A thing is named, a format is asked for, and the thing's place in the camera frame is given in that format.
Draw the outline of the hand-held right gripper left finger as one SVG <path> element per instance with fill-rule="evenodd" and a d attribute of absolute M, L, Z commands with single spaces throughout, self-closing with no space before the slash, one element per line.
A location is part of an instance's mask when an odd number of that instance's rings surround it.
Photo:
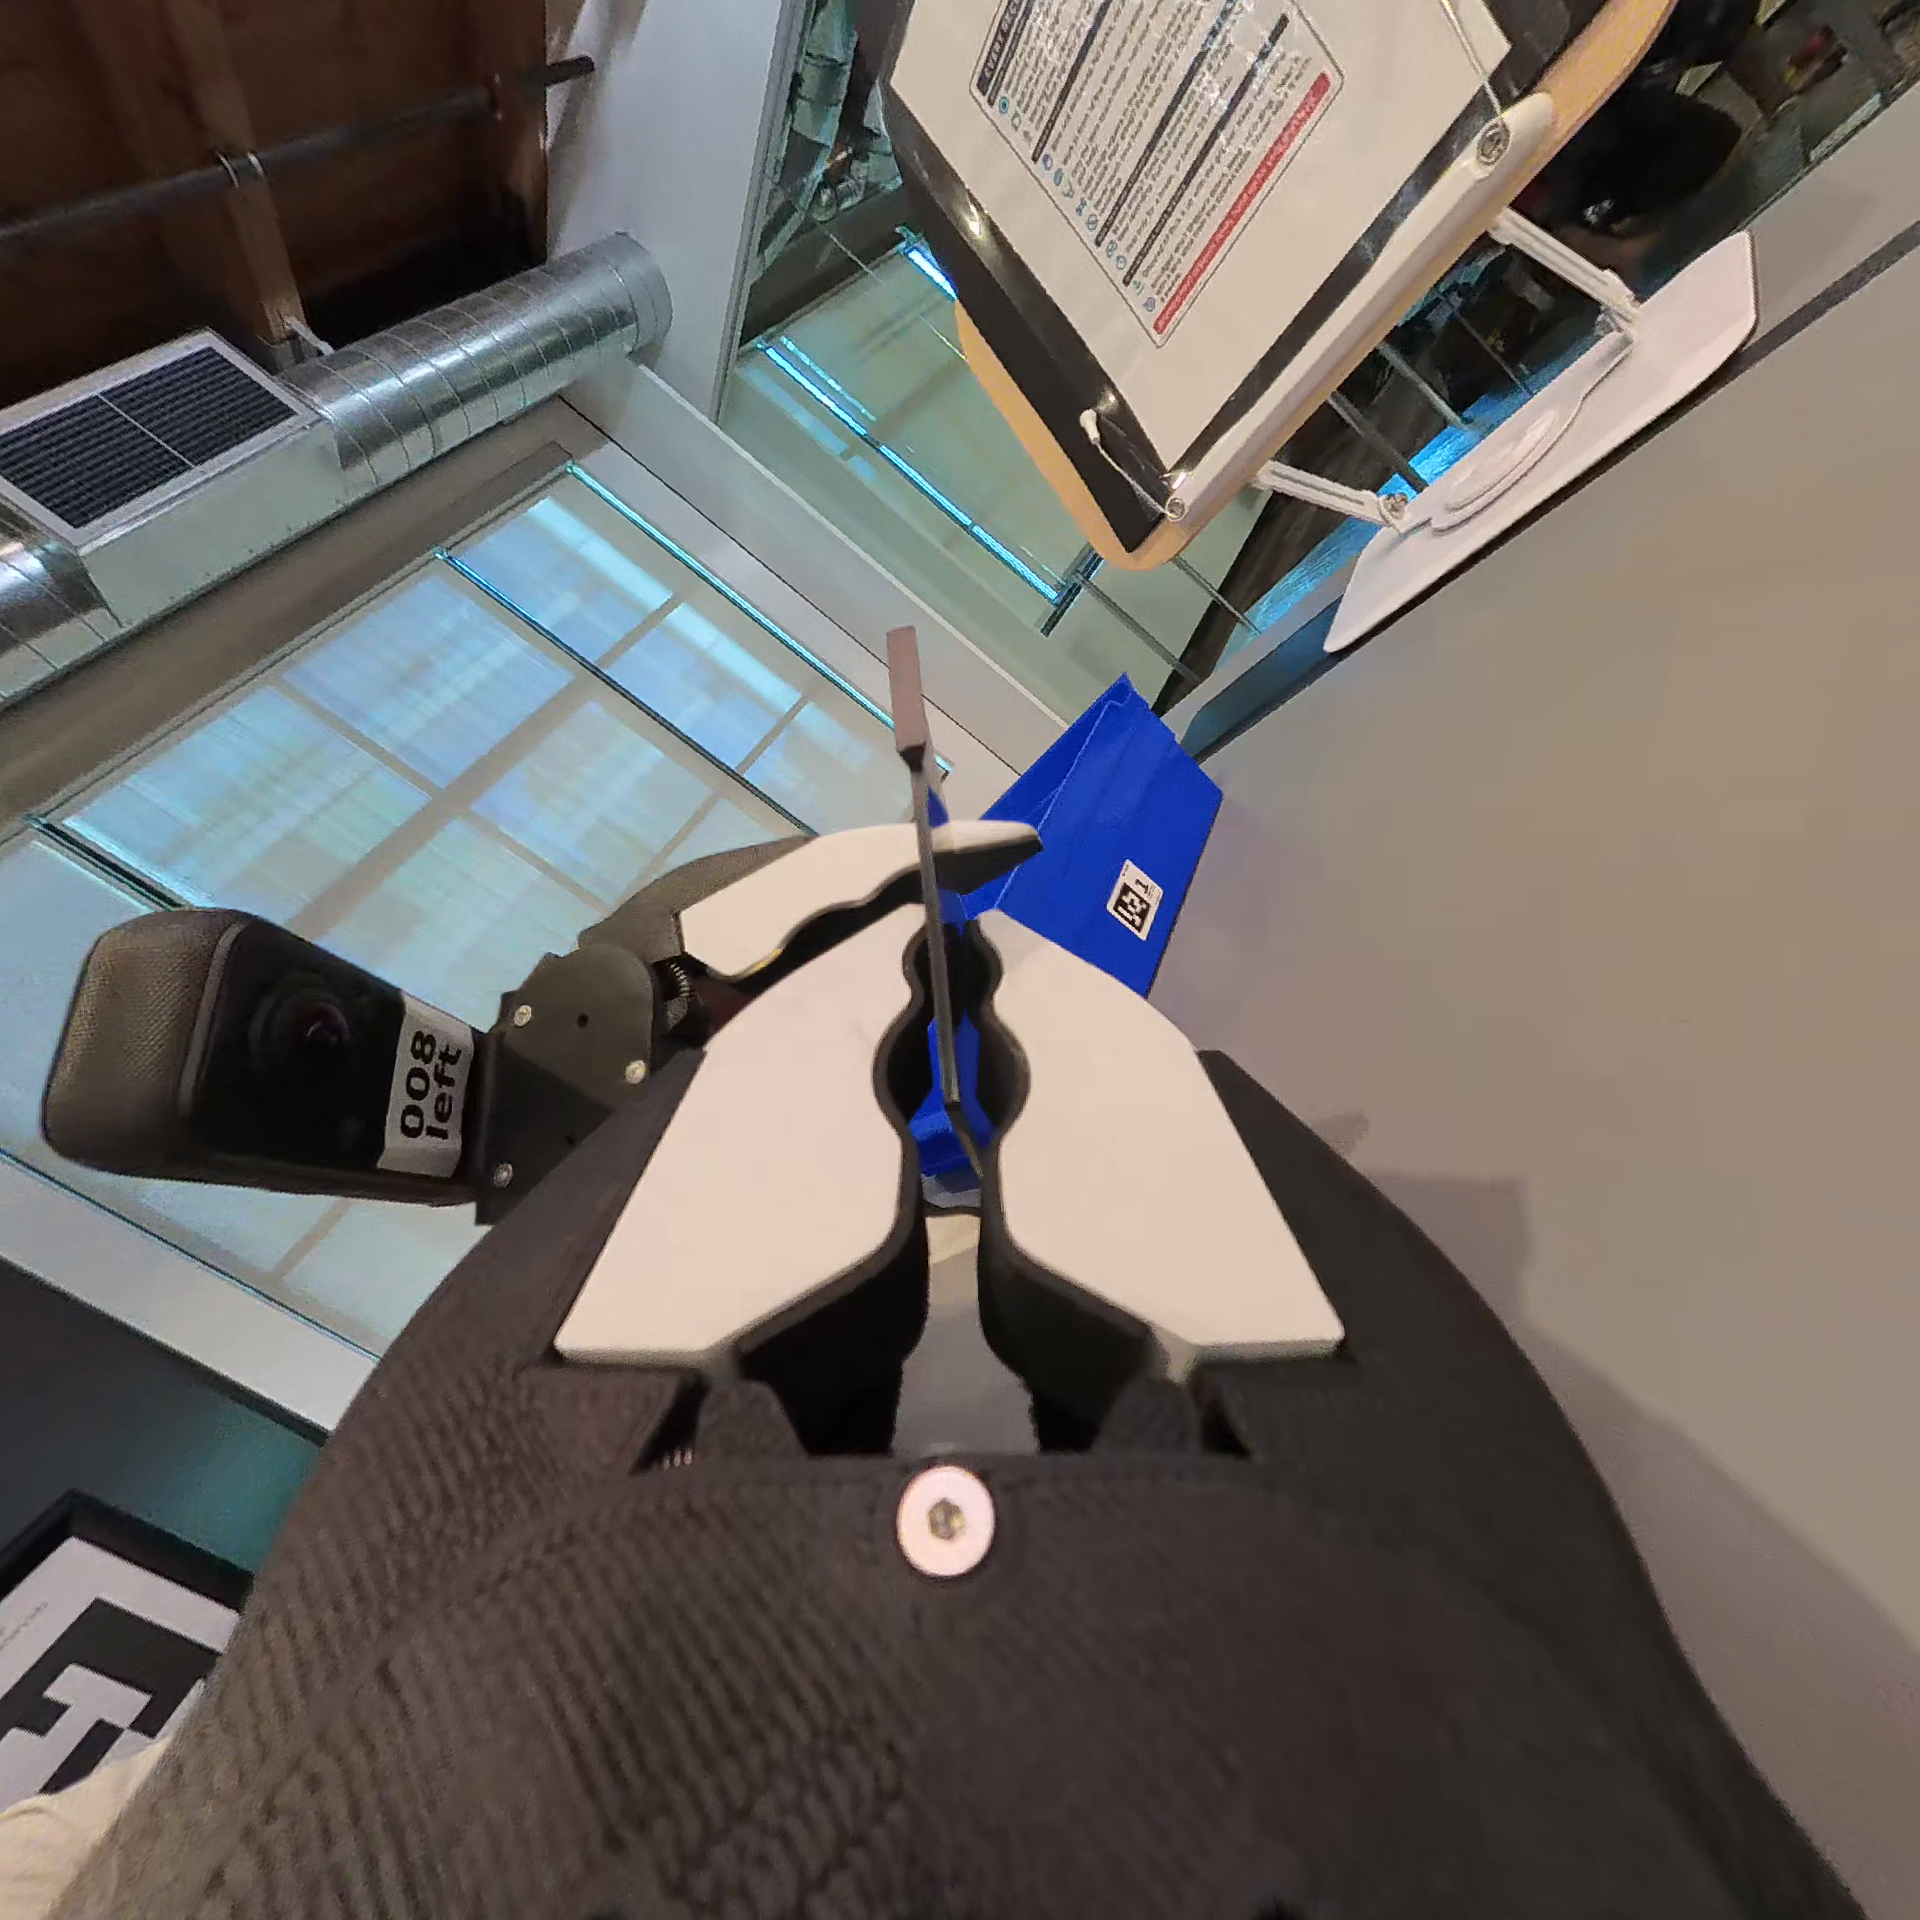
<path fill-rule="evenodd" d="M 554 1356 L 765 1386 L 805 1452 L 893 1449 L 927 1323 L 920 949 L 870 923 L 703 1049 Z"/>

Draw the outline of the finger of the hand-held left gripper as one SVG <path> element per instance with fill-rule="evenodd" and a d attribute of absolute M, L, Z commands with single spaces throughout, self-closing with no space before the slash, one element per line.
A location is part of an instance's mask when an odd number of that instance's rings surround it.
<path fill-rule="evenodd" d="M 1031 824 L 957 820 L 927 832 L 934 894 L 969 896 L 1041 851 Z M 756 979 L 801 952 L 924 905 L 920 836 L 911 824 L 812 836 L 679 912 L 679 954 L 713 979 Z"/>

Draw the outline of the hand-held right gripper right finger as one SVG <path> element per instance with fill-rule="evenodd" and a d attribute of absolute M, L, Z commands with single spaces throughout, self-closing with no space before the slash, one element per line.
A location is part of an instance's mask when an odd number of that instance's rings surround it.
<path fill-rule="evenodd" d="M 1016 922 L 976 922 L 976 1292 L 1041 1452 L 1133 1386 L 1327 1361 L 1346 1330 L 1201 1056 L 1148 998 Z"/>

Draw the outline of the black zip tie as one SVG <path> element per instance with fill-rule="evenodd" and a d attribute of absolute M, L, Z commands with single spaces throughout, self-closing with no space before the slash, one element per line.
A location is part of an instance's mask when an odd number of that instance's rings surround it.
<path fill-rule="evenodd" d="M 944 1116 L 946 1134 L 962 1166 L 924 1171 L 920 1186 L 929 1208 L 944 1213 L 981 1217 L 984 1202 L 983 1136 L 969 1117 L 969 1089 L 959 1061 L 959 1030 L 981 1030 L 989 997 L 986 949 L 976 928 L 951 923 L 944 912 L 944 889 L 933 845 L 933 772 L 937 760 L 929 748 L 927 708 L 920 682 L 918 636 L 911 627 L 885 636 L 885 664 L 892 696 L 895 755 L 910 787 L 910 824 L 916 844 L 918 896 L 924 908 L 924 960 L 927 982 L 927 1065 L 929 1104 Z"/>

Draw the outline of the grey desk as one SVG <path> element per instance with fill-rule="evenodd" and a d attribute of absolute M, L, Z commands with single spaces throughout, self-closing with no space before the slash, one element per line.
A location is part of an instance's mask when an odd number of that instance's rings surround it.
<path fill-rule="evenodd" d="M 1916 253 L 1209 763 L 1153 1004 L 1498 1309 L 1916 1915 Z"/>

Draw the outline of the blue plastic bin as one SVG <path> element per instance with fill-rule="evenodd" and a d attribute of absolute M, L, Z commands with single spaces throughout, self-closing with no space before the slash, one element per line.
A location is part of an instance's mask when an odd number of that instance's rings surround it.
<path fill-rule="evenodd" d="M 986 825 L 1031 829 L 1037 853 L 989 878 L 970 878 L 956 851 L 934 854 L 951 1022 L 927 1030 L 933 1081 L 910 1123 L 929 1202 L 976 1202 L 969 1146 L 996 1132 L 977 1093 L 977 986 L 965 931 L 996 910 L 1148 994 L 1217 806 L 1207 770 L 1144 696 L 1116 678 L 986 810 Z"/>

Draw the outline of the glass window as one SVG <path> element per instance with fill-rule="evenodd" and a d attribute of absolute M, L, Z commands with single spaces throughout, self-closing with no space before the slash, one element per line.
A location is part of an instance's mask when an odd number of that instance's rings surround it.
<path fill-rule="evenodd" d="M 743 561 L 580 465 L 428 546 L 4 829 L 4 1174 L 381 1353 L 482 1233 L 397 1208 L 117 1178 L 38 1107 L 89 946 L 241 908 L 471 1027 L 692 858 L 908 811 L 885 699 Z"/>

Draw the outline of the white vent grille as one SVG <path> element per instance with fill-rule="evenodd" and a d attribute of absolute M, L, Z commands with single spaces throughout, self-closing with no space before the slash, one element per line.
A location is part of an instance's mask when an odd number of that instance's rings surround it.
<path fill-rule="evenodd" d="M 318 424 L 305 400 L 196 329 L 6 408 L 4 508 L 81 550 Z"/>

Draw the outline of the instruction sheet board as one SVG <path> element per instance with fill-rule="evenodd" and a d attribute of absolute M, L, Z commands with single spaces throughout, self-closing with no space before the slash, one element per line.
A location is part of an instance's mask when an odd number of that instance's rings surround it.
<path fill-rule="evenodd" d="M 1482 241 L 1673 4 L 860 4 L 965 357 L 1080 537 L 1175 561 Z"/>

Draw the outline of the framed black-white marker poster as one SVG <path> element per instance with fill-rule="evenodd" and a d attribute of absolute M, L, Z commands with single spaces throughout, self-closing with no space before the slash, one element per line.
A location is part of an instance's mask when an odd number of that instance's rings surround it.
<path fill-rule="evenodd" d="M 169 1737 L 202 1694 L 252 1573 L 70 1491 L 2 1549 L 2 1808 Z"/>

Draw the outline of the white board stand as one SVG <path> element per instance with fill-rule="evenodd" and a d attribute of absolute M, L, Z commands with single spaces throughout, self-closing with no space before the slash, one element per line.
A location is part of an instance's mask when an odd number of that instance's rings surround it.
<path fill-rule="evenodd" d="M 1425 396 L 1445 419 L 1408 469 L 1378 485 L 1386 505 L 1406 508 L 1404 525 L 1272 496 L 1286 539 L 1318 537 L 1260 601 L 1237 601 L 1232 649 L 1349 592 L 1358 610 L 1334 613 L 1325 649 L 1354 645 L 1725 370 L 1760 322 L 1754 250 L 1745 230 L 1705 245 L 1681 227 L 1705 211 L 1709 187 L 1732 180 L 1740 147 L 1727 113 L 1668 85 L 1613 96 L 1527 187 L 1519 219 L 1620 280 L 1634 316 L 1534 253 L 1480 252 L 1465 280 L 1433 294 L 1422 324 L 1431 347 L 1466 344 L 1466 378 L 1494 382 L 1452 396 L 1438 370 L 1380 345 L 1386 389 Z"/>

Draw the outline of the black ceiling pipe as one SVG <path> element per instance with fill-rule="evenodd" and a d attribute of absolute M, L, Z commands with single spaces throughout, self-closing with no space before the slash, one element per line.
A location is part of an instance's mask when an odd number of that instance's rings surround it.
<path fill-rule="evenodd" d="M 508 81 L 476 83 L 374 118 L 340 123 L 287 138 L 268 149 L 221 150 L 216 161 L 153 180 L 108 187 L 62 206 L 23 212 L 2 225 L 2 252 L 57 245 L 100 227 L 174 212 L 196 201 L 218 200 L 247 185 L 271 185 L 277 176 L 335 161 L 350 153 L 390 147 L 442 129 L 497 121 L 512 105 L 538 102 L 549 92 L 589 81 L 596 62 L 572 56 L 526 69 Z"/>

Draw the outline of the person's torso beige shirt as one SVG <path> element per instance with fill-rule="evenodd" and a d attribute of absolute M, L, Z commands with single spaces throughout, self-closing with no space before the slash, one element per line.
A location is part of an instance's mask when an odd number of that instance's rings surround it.
<path fill-rule="evenodd" d="M 174 1740 L 96 1766 L 60 1793 L 38 1793 L 2 1811 L 2 1915 L 46 1917 L 103 1842 L 127 1798 Z"/>

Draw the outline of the silver air duct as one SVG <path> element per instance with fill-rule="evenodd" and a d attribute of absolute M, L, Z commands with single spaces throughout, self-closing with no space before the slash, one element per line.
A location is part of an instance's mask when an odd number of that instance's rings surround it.
<path fill-rule="evenodd" d="M 2 505 L 2 706 L 93 658 L 119 633 L 77 556 Z"/>
<path fill-rule="evenodd" d="M 653 257 L 617 230 L 302 363 L 285 384 L 330 434 L 351 505 L 639 360 L 671 318 Z"/>

